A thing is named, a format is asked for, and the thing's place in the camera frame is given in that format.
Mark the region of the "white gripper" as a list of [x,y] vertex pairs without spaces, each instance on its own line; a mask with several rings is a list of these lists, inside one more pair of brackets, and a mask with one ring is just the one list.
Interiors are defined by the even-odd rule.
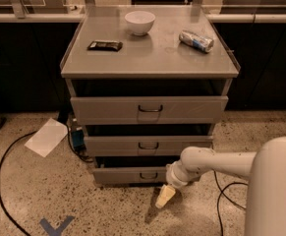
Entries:
[[189,172],[185,165],[180,161],[166,165],[166,182],[163,185],[156,199],[155,206],[163,208],[174,197],[176,189],[181,189],[196,180],[195,175]]

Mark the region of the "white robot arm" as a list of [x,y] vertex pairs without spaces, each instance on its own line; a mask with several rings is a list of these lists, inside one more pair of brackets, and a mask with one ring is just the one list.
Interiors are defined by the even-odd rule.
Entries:
[[286,137],[266,142],[257,152],[186,147],[179,160],[166,166],[155,206],[164,207],[178,189],[208,171],[248,181],[245,236],[286,236]]

